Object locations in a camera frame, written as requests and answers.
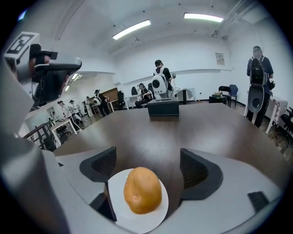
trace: brown table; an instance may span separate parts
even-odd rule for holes
[[[143,166],[154,171],[169,197],[167,216],[183,190],[180,148],[196,149],[246,162],[281,189],[290,169],[273,142],[245,117],[222,103],[179,106],[179,117],[155,117],[147,108],[111,113],[57,148],[56,156],[117,147],[113,175]]]

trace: railing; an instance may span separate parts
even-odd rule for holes
[[[30,133],[25,135],[23,138],[33,141],[39,148],[49,151],[54,151],[56,149],[55,139],[50,130],[50,123],[44,123],[36,129],[32,130]]]

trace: white ceiling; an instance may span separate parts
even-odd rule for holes
[[[175,35],[226,36],[239,2],[253,0],[40,0],[27,11],[31,30],[56,40],[71,40],[101,48],[109,54]],[[186,20],[184,13],[209,14],[222,23]],[[149,19],[151,25],[119,40],[113,35]]]

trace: fluorescent light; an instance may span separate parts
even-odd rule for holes
[[[75,78],[75,80],[78,80],[79,78],[81,78],[82,77],[82,75],[78,75],[76,78]]]
[[[208,16],[208,15],[201,15],[201,14],[190,14],[190,13],[185,13],[184,18],[185,19],[210,20],[210,21],[216,21],[216,22],[223,21],[223,18],[219,18],[219,17],[215,17],[215,16]]]
[[[142,27],[148,26],[148,25],[150,25],[150,24],[151,24],[151,22],[150,22],[149,20],[146,20],[146,21],[141,22],[141,23],[139,23],[139,24],[135,24],[134,26],[129,27],[129,28],[125,29],[124,31],[119,32],[118,34],[114,35],[113,38],[114,38],[115,40],[117,40],[117,39],[119,39],[120,37],[123,37],[123,36],[125,36],[126,34],[128,34],[128,33],[130,33],[130,32],[133,32],[133,31],[135,31],[135,30],[137,30],[137,29],[140,29],[140,28],[142,28]]]
[[[19,15],[18,20],[22,20],[24,18],[26,11],[27,11],[27,9]]]
[[[72,79],[74,80],[77,76],[78,76],[78,74],[75,73],[75,74],[73,75]]]

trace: black shirt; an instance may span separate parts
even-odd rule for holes
[[[148,90],[146,89],[146,88],[143,88],[142,90],[141,90],[141,96],[143,96],[145,93],[147,93],[148,92]],[[145,95],[144,97],[144,100],[146,100],[146,101],[150,101],[151,99],[149,98],[149,96],[148,95]]]
[[[101,99],[101,101],[104,101],[104,102],[106,102],[106,101],[105,101],[105,100],[106,100],[106,98],[104,97],[104,95],[103,95],[103,94],[99,93],[98,97]]]
[[[248,60],[248,64],[247,64],[247,75],[248,76],[250,76],[251,62],[252,62],[252,58],[250,58]],[[268,76],[271,74],[274,74],[273,68],[271,66],[271,62],[267,57],[261,56],[260,63],[262,65],[263,69],[265,70],[265,72],[268,74]],[[267,83],[264,85],[264,90],[265,90],[265,93],[270,93],[270,88]]]
[[[160,70],[161,70],[161,68],[156,68],[156,72],[157,72],[158,74],[160,73]],[[170,82],[169,82],[169,79],[172,77],[171,74],[170,74],[169,69],[168,69],[168,68],[164,68],[164,70],[163,70],[163,74],[164,74],[165,77],[167,78],[167,81],[168,81],[168,89],[169,89],[169,90],[173,90],[173,88],[172,88],[172,86],[171,86],[171,84],[170,84]]]

